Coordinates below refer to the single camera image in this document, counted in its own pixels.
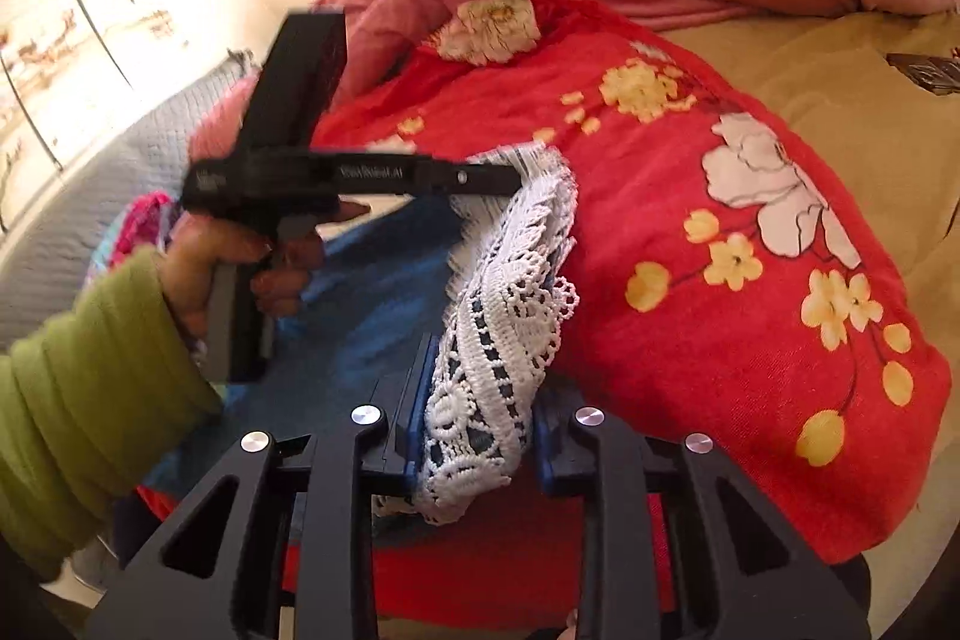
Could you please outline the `green sleeved left forearm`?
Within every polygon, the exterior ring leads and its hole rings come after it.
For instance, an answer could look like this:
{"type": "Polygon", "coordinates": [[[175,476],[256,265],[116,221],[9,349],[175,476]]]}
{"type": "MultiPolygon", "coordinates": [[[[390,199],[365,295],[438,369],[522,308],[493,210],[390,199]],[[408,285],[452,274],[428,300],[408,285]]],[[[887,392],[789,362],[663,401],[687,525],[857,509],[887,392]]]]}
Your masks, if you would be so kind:
{"type": "Polygon", "coordinates": [[[41,581],[220,408],[161,292],[151,248],[2,357],[2,536],[41,581]]]}

